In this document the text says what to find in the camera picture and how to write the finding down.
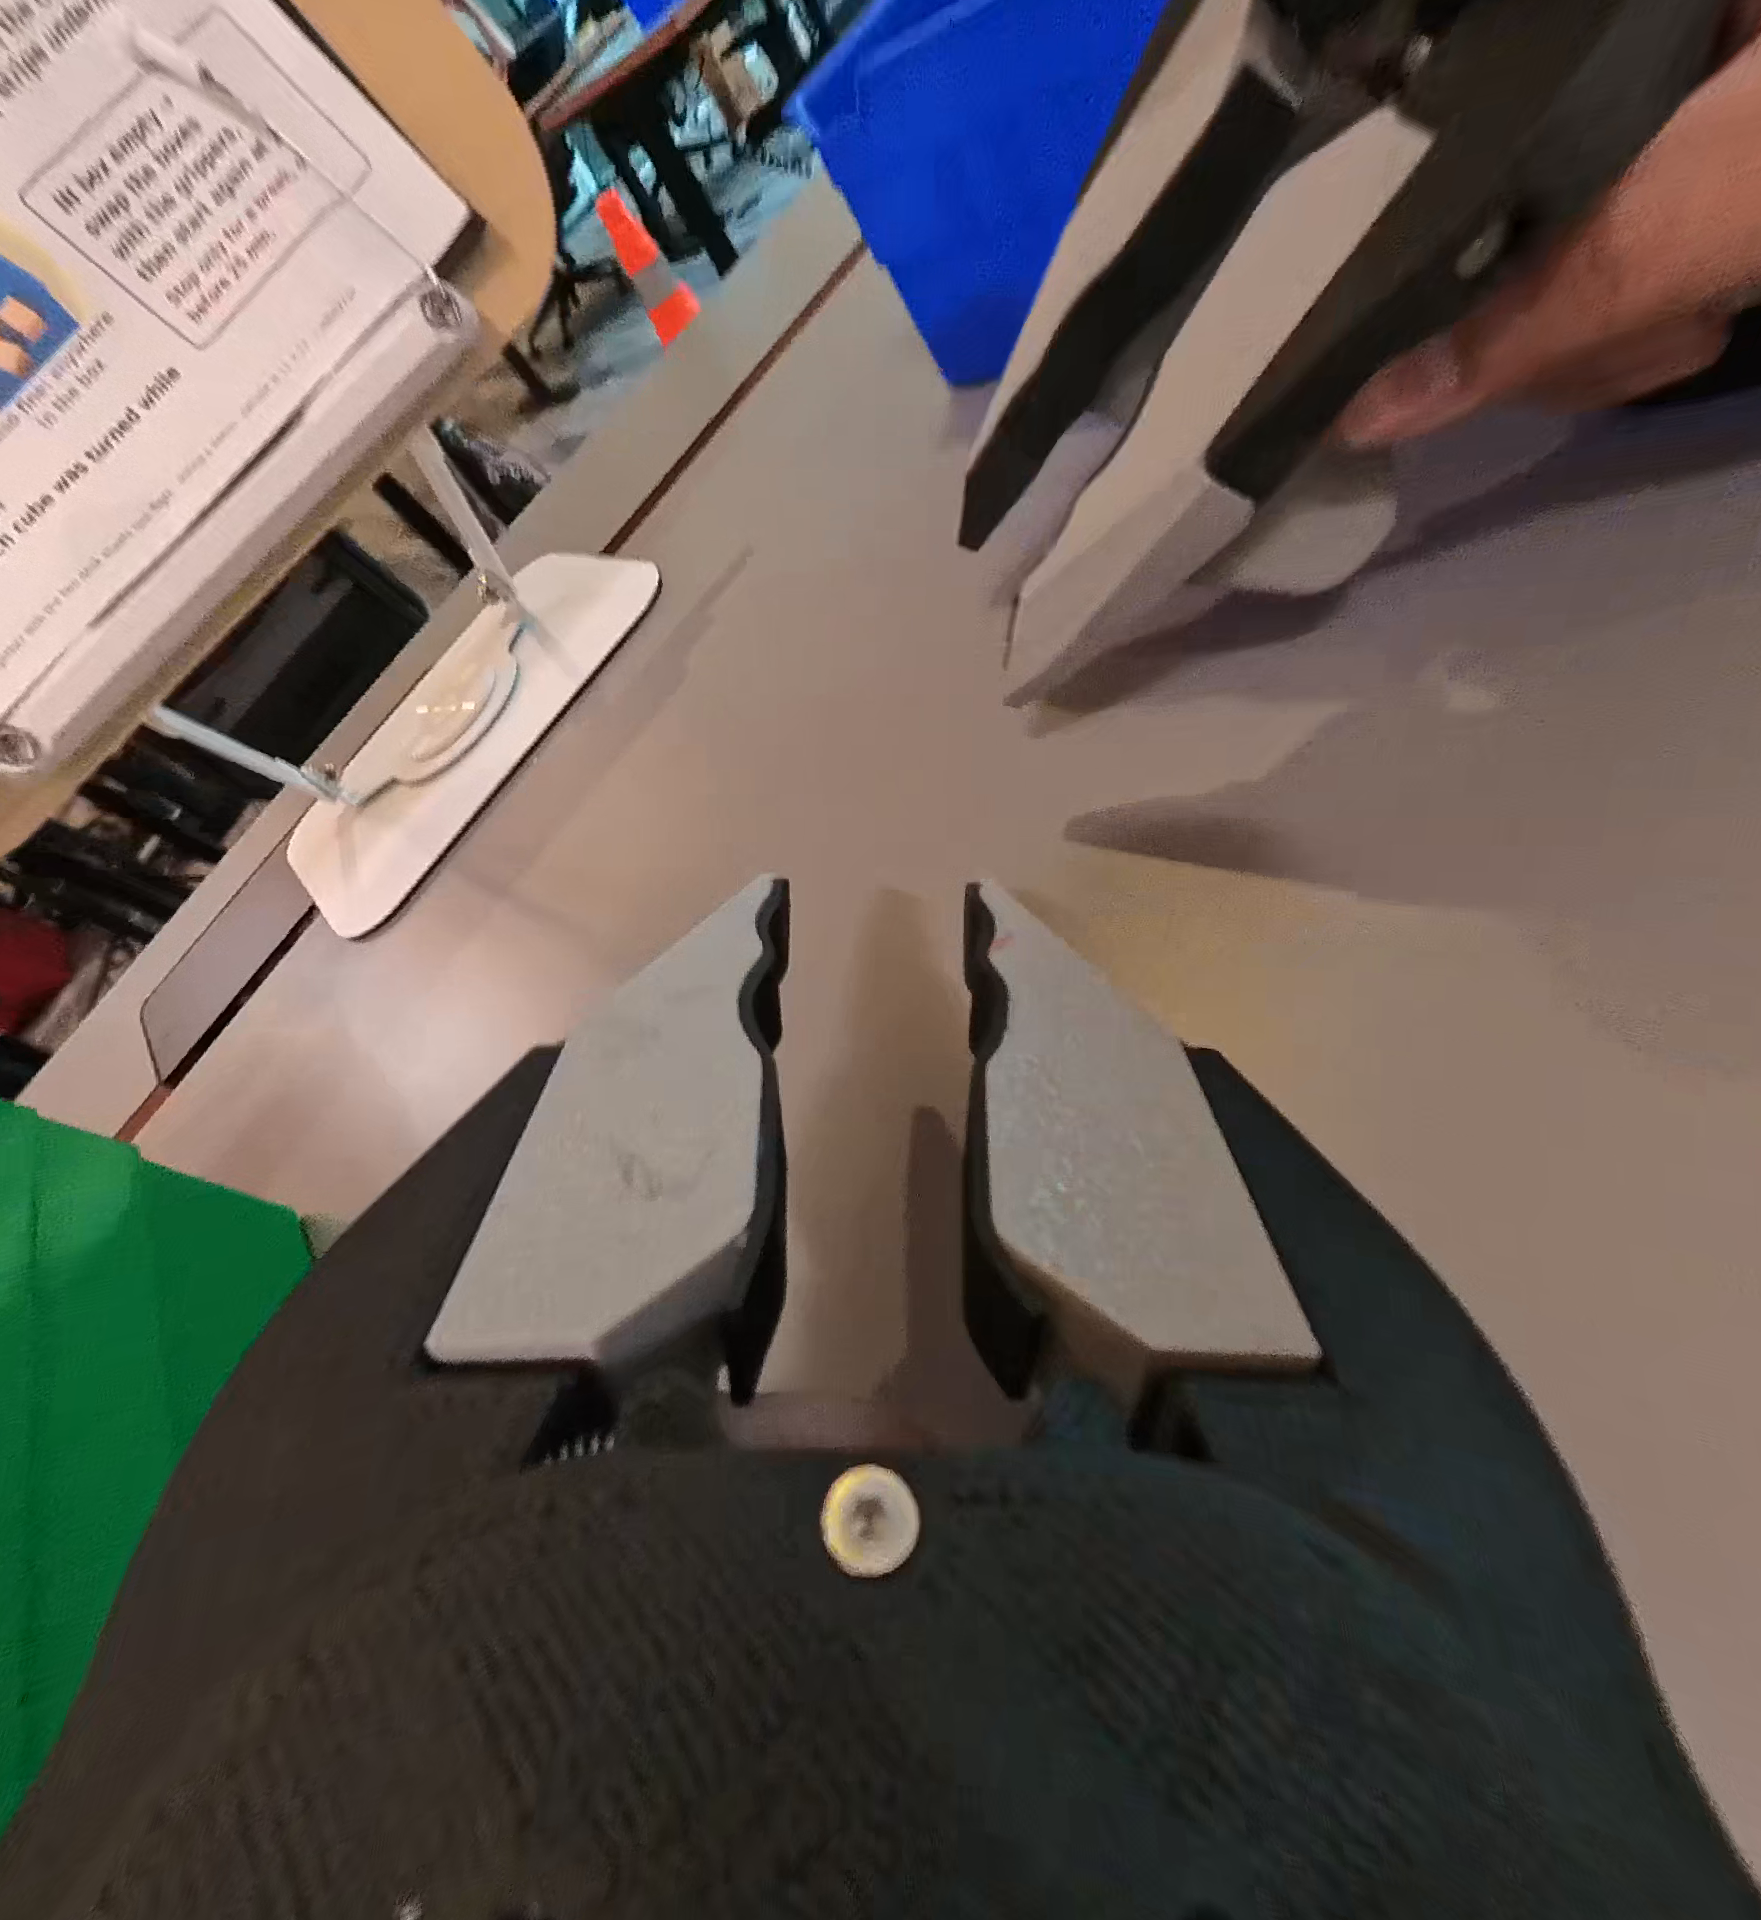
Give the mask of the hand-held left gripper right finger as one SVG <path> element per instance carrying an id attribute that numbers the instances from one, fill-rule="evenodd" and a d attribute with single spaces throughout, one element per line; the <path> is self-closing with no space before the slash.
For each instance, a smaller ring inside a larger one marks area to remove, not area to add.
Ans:
<path id="1" fill-rule="evenodd" d="M 1186 1047 L 995 879 L 969 883 L 962 1307 L 1010 1400 L 1325 1358 Z"/>

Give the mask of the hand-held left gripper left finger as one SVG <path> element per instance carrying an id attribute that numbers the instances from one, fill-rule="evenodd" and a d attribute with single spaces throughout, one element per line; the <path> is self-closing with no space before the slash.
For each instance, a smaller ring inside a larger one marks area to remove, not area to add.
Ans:
<path id="1" fill-rule="evenodd" d="M 424 1335 L 438 1368 L 685 1360 L 755 1398 L 787 1302 L 790 905 L 752 878 L 575 1023 Z"/>

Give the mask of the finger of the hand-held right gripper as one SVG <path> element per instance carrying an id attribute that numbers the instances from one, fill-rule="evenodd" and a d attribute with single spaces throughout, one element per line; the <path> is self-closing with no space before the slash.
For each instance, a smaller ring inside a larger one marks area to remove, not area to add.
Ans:
<path id="1" fill-rule="evenodd" d="M 1242 228 L 1299 129 L 1301 60 L 1273 4 L 1161 11 L 973 443 L 967 551 Z"/>
<path id="2" fill-rule="evenodd" d="M 1139 631 L 1250 523 L 1250 494 L 1211 476 L 1207 452 L 1430 137 L 1396 108 L 1366 108 L 1252 208 L 1127 435 L 1021 587 L 1007 662 L 1012 707 L 1048 698 Z"/>

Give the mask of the blue plastic bin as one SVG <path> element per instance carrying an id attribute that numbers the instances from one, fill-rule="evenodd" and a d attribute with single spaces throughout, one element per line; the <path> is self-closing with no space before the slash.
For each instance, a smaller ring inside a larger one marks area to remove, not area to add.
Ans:
<path id="1" fill-rule="evenodd" d="M 1007 365 L 1158 2 L 874 2 L 798 85 L 813 142 L 945 382 Z"/>

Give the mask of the green plastic bin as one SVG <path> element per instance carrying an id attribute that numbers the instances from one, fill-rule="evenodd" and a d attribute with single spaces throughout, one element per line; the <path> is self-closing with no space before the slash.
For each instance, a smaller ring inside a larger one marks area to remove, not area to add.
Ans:
<path id="1" fill-rule="evenodd" d="M 187 1440 L 312 1260 L 292 1210 L 0 1099 L 0 1836 Z"/>

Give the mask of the person's right hand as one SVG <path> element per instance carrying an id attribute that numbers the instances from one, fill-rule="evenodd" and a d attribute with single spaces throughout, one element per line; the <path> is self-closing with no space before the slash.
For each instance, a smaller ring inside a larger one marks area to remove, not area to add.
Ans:
<path id="1" fill-rule="evenodd" d="M 1448 332 L 1374 373 L 1334 428 L 1356 449 L 1475 413 L 1611 410 L 1705 371 L 1761 300 L 1761 4 L 1725 58 L 1592 206 Z"/>

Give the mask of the orange traffic cone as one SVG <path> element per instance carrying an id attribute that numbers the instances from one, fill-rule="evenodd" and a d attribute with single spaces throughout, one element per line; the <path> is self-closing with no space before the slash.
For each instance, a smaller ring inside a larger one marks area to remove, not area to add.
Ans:
<path id="1" fill-rule="evenodd" d="M 616 185 L 600 192 L 597 213 L 623 275 L 649 314 L 652 334 L 670 350 L 701 318 L 696 292 L 676 275 L 652 231 Z"/>

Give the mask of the brown office desk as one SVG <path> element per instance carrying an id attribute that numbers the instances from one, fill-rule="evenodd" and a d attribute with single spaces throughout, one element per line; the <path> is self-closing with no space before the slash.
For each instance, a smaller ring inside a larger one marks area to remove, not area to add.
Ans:
<path id="1" fill-rule="evenodd" d="M 696 155 L 760 155 L 789 129 L 798 85 L 813 76 L 858 4 L 603 4 L 609 28 L 592 53 L 571 53 L 519 106 L 548 154 L 557 142 L 588 133 L 635 195 L 642 224 L 675 261 L 702 256 L 729 275 L 740 251 L 713 200 Z M 740 124 L 713 137 L 679 131 L 676 100 L 691 85 L 722 106 L 729 53 L 760 53 L 772 85 L 744 108 Z"/>

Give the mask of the instruction sheet on stand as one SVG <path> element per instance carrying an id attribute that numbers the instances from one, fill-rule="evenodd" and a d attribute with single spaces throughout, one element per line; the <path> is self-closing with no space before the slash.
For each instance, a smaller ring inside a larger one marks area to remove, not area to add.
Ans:
<path id="1" fill-rule="evenodd" d="M 25 772 L 27 739 L 0 728 L 0 858 L 75 797 L 136 725 L 224 753 L 316 802 L 290 858 L 345 937 L 381 928 L 509 779 L 659 593 L 646 561 L 544 555 L 510 561 L 467 504 L 433 424 L 530 323 L 557 256 L 557 209 L 519 101 L 446 4 L 281 4 L 429 155 L 476 225 L 424 292 L 397 308 L 296 422 L 219 498 L 238 545 L 211 587 L 162 631 L 154 668 L 111 677 L 91 731 Z M 369 737 L 320 753 L 256 753 L 168 707 L 177 685 L 283 581 L 350 496 L 409 452 L 460 527 L 479 609 L 419 672 Z"/>

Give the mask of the printed instruction sheet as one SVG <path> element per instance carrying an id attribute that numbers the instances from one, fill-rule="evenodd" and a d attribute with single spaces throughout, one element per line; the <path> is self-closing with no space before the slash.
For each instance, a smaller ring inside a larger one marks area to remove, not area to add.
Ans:
<path id="1" fill-rule="evenodd" d="M 0 4 L 0 728 L 25 772 L 476 212 L 281 4 Z"/>

